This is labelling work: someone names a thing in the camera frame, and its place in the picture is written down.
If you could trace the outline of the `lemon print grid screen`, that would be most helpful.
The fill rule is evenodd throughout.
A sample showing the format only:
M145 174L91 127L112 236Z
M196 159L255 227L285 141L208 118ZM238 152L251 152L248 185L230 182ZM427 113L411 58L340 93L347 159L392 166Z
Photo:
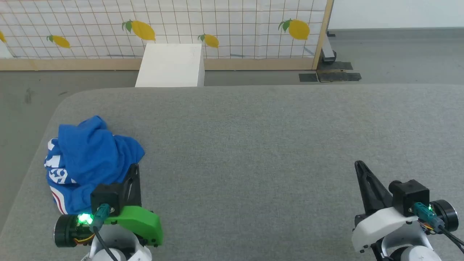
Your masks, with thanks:
M314 70L334 0L0 0L0 71L138 70L200 44L207 70Z

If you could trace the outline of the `blue basketball jersey shirt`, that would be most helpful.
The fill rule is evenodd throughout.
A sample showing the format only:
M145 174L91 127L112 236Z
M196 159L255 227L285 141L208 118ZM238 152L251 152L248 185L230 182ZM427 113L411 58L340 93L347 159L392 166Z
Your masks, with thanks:
M99 184L122 182L130 165L144 157L132 137L114 135L95 115L78 125L61 124L48 141L46 180L61 214L91 212L91 192Z

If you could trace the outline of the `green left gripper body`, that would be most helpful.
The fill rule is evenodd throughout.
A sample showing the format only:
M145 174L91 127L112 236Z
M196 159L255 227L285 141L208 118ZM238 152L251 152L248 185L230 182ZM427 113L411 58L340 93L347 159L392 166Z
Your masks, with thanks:
M103 239L103 229L120 226L132 233L143 246L158 247L163 243L163 231L158 215L139 206L125 206L118 216L109 216L108 205L98 208L96 214L61 215L54 228L54 243L59 248L73 248L91 245L98 239L95 231Z

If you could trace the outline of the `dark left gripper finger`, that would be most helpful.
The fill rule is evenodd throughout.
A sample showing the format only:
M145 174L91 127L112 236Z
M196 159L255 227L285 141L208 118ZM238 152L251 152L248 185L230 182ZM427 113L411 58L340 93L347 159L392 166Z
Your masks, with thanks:
M140 169L137 163L130 165L121 186L120 207L141 207Z

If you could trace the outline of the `white box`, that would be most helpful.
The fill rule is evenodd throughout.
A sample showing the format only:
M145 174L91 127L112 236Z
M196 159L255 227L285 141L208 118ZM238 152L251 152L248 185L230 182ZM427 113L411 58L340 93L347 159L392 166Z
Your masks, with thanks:
M200 43L147 43L136 88L202 86L204 60Z

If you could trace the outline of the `grey metal screen foot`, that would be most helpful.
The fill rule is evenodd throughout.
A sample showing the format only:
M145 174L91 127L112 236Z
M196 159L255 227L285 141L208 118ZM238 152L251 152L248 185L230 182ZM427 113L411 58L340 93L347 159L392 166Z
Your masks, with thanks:
M333 64L337 59L337 53L330 43L330 37L335 37L335 34L331 34L327 31L322 46L322 62L325 64Z

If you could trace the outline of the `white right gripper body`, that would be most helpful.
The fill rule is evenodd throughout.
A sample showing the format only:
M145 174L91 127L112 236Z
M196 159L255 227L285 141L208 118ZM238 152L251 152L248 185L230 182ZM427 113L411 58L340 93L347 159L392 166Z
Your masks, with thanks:
M393 207L367 217L358 215L352 234L353 249L374 254L436 254L429 235L444 235L456 246L459 238L453 235L459 227L455 209L445 200L432 201L429 207L414 205L414 215L405 217Z

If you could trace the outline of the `grey fabric sofa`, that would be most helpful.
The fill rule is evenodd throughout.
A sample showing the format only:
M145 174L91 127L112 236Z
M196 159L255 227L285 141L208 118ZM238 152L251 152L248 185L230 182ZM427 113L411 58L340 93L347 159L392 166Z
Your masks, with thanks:
M415 179L457 210L464 240L464 86L335 84L113 88L53 114L0 234L0 261L80 261L57 248L45 180L60 124L94 115L135 138L142 206L160 216L160 261L373 261L354 251L364 212L354 162L388 186Z

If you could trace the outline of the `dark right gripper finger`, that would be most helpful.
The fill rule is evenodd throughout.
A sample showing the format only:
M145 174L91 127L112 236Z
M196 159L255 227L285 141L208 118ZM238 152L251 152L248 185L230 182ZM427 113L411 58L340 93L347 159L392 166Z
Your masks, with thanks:
M392 207L393 197L391 193L371 172L365 162L356 161L355 172L366 216L372 215L378 210Z

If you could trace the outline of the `large black floor mat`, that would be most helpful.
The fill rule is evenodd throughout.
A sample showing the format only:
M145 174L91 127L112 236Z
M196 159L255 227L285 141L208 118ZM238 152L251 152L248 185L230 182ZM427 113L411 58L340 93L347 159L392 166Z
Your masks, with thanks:
M358 82L362 79L361 73L355 72L350 62L320 63L316 74L321 83Z

